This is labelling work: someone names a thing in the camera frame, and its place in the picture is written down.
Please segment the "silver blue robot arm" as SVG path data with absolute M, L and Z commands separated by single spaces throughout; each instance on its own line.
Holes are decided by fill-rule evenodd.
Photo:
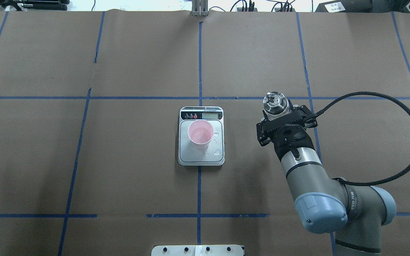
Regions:
M 261 146 L 273 143 L 303 227 L 334 233 L 337 256 L 380 256 L 382 227 L 396 214 L 392 195 L 376 186 L 329 178 L 303 121 L 303 106 L 265 107 L 257 123 Z

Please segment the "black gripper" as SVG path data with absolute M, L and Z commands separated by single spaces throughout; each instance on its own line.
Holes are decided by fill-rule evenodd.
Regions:
M 287 153 L 292 153 L 296 159 L 300 157 L 300 148 L 315 149 L 306 129 L 316 126 L 316 119 L 306 105 L 294 106 L 289 114 L 272 121 L 265 113 L 262 121 L 256 124 L 257 140 L 262 147 L 272 143 L 279 160 Z

